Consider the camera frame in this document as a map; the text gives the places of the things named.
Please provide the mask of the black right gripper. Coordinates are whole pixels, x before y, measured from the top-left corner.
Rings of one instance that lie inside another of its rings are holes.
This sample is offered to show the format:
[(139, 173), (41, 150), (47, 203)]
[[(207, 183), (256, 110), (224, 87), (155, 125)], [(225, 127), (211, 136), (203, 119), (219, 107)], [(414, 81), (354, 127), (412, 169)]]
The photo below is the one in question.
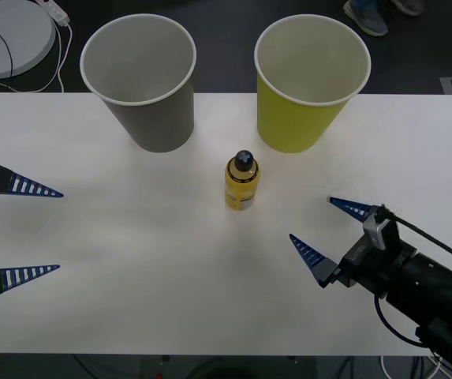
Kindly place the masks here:
[[(365, 221), (377, 209), (375, 205), (337, 197), (329, 197), (328, 202), (358, 221)], [(393, 224), (387, 224), (380, 235), (385, 243), (384, 250), (377, 248), (371, 235), (364, 231), (339, 264), (293, 234), (290, 234), (290, 241), (322, 288), (335, 282), (346, 287), (358, 283), (374, 295), (385, 296), (402, 267), (414, 256), (416, 248), (400, 238), (398, 227)]]

